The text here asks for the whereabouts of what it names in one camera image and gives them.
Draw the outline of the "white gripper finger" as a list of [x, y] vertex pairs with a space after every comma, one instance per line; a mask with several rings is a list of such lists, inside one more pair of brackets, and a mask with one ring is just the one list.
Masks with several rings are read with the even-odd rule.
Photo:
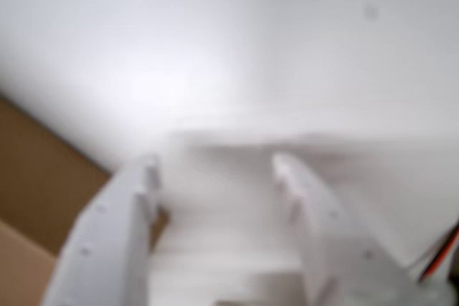
[[415, 305], [417, 287], [351, 209], [287, 153], [273, 172], [298, 245], [307, 305]]
[[115, 173], [77, 216], [42, 305], [147, 305], [160, 189], [155, 156]]

